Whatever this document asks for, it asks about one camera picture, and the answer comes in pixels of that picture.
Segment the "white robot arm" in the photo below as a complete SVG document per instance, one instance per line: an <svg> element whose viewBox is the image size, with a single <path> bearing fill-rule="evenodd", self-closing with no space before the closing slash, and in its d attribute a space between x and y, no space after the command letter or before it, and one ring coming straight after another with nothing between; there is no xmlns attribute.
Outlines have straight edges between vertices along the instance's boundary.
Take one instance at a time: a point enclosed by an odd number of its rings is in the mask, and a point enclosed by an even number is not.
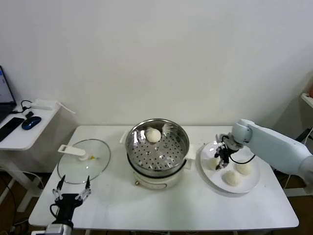
<svg viewBox="0 0 313 235"><path fill-rule="evenodd" d="M241 119L228 135L221 135L227 149L236 152L244 145L277 170L313 182L313 156L307 147L287 136Z"/></svg>

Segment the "laptop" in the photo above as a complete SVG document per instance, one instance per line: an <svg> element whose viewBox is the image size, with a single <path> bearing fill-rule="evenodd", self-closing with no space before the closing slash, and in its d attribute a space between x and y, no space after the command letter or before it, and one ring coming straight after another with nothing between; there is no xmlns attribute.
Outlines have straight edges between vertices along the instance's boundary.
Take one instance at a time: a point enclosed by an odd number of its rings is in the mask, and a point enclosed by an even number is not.
<svg viewBox="0 0 313 235"><path fill-rule="evenodd" d="M0 66L0 122L2 122L16 107L15 99L5 79Z"/></svg>

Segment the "wooden floor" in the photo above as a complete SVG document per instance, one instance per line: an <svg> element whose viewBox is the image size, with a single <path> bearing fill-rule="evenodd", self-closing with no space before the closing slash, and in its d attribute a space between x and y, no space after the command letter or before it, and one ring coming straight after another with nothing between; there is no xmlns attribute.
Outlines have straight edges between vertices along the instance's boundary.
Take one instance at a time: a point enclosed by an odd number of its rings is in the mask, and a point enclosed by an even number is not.
<svg viewBox="0 0 313 235"><path fill-rule="evenodd" d="M0 176L6 181L8 184L11 180L11 177L7 175L6 173L1 172ZM280 180L281 185L284 186L287 178L286 175L282 173L277 173L276 174L278 180ZM46 184L48 181L48 177L43 177L43 182ZM292 176L287 188L298 188L298 187L303 187L304 184L302 180L296 176ZM6 186L0 179L0 194L5 190ZM17 206L20 204L22 201L24 195L26 194L26 190L18 183L15 183L12 186L12 192L14 194L16 204ZM300 225L297 228L294 229L286 229L286 230L275 230L270 232L269 234L272 235L313 235L313 197L308 196L308 197L294 197L294 198L289 198L289 201L295 210L299 221ZM23 213L16 213L16 218L15 221L21 220L23 218L28 218L37 202L37 199L33 198L30 205L28 206L27 210ZM14 216L14 202L12 199L12 195L10 193L7 194L6 198L0 205L0 235L2 235L1 231L9 231L11 225L12 225L12 220ZM29 233L34 230L43 230L44 228L40 227L33 227L29 226ZM130 233L128 231L92 231L92 235L114 235L114 234L122 234L122 235L129 235ZM247 232L239 232L240 235L244 235ZM84 231L83 230L74 230L73 233L74 235L83 235ZM137 232L137 235L150 235L150 234L155 234L157 233L150 233L150 232ZM174 235L185 235L186 233L182 232L177 232L177 233L171 233ZM199 235L231 235L233 234L232 232L200 232L197 233Z"/></svg>

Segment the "cable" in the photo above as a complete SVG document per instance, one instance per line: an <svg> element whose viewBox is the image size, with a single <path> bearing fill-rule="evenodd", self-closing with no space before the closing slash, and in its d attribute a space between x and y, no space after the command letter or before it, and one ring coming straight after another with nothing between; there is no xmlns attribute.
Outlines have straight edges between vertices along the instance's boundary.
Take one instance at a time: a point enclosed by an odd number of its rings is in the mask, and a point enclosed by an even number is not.
<svg viewBox="0 0 313 235"><path fill-rule="evenodd" d="M12 198L13 198L13 202L14 202L14 214L13 214L13 222L12 224L14 224L15 222L15 217L16 217L16 202L15 202L15 197L14 194L12 192L12 190L10 189L9 185L4 181L4 179L2 178L2 176L0 176L0 179L3 181L3 183L5 184L5 186L7 187L7 189L10 191Z"/></svg>
<svg viewBox="0 0 313 235"><path fill-rule="evenodd" d="M3 169L3 170L5 170L5 171L11 171L11 172L22 172L22 173L25 173L25 174L34 175L34 176L36 176L36 177L37 177L37 179L39 179L39 181L40 181L40 183L41 183L41 185L42 185L43 189L45 188L45 185L44 185L43 181L41 180L41 178L40 178L38 175L34 174L34 173L31 173L31 172L28 172L28 171L23 171L23 170L9 170L9 169L4 168L4 167L2 167L2 169Z"/></svg>
<svg viewBox="0 0 313 235"><path fill-rule="evenodd" d="M247 164L247 163L251 162L252 159L254 159L254 157L255 157L255 154L254 154L254 155L252 156L252 158L250 158L248 161L246 161L246 162L244 162L244 163L240 163L240 162L235 161L235 160L231 157L231 155L229 155L229 158L230 158L234 163L237 163L237 164Z"/></svg>
<svg viewBox="0 0 313 235"><path fill-rule="evenodd" d="M29 103L32 103L30 100L28 100L28 99L24 99L24 100L22 100L22 101L21 101L21 107L22 107L22 108L23 108L23 107L25 107L25 106L23 106L23 102L29 102Z"/></svg>
<svg viewBox="0 0 313 235"><path fill-rule="evenodd" d="M304 142L303 142L304 145L306 145L308 138L309 138L310 134L312 133L312 131L313 131L313 127L311 128L311 131L308 133L308 135L305 137Z"/></svg>
<svg viewBox="0 0 313 235"><path fill-rule="evenodd" d="M30 102L32 103L30 100L28 99L24 99L21 101L21 107L22 107L22 111L17 111L17 110L13 110L11 113L12 114L21 114L22 112L24 112L25 110L27 109L30 109L31 107L26 107L26 106L23 106L23 102Z"/></svg>
<svg viewBox="0 0 313 235"><path fill-rule="evenodd" d="M279 180L278 182L281 183L281 182L283 182L285 179L287 179L288 177L289 177L289 176L286 176L286 177L282 178L281 180Z"/></svg>
<svg viewBox="0 0 313 235"><path fill-rule="evenodd" d="M289 182L289 180L290 180L290 177L291 177L291 175L288 176L288 179L287 179L287 181L286 181L286 183L285 183L284 189L287 187L287 184L288 184L288 182Z"/></svg>
<svg viewBox="0 0 313 235"><path fill-rule="evenodd" d="M13 226L17 226L17 225L19 225L19 224L23 224L23 223L25 223L25 222L28 222L28 218L25 218L23 221L21 221L21 222L16 222L15 224L13 224Z"/></svg>
<svg viewBox="0 0 313 235"><path fill-rule="evenodd" d="M57 206L57 204L52 204L50 205L49 209L50 209L50 213L53 215L54 218L57 217L57 215L53 212L52 207Z"/></svg>

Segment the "electric cooker base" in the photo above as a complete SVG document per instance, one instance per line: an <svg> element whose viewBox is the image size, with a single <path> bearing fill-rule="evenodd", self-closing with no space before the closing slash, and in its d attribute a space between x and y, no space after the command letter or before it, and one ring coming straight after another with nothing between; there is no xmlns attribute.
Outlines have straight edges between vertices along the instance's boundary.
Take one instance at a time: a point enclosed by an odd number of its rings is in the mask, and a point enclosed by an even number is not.
<svg viewBox="0 0 313 235"><path fill-rule="evenodd" d="M148 189L165 189L173 187L175 184L177 184L178 181L181 179L182 173L183 170L180 170L174 175L161 179L149 178L139 174L136 171L133 172L133 175L136 180L135 184L137 186L143 186Z"/></svg>

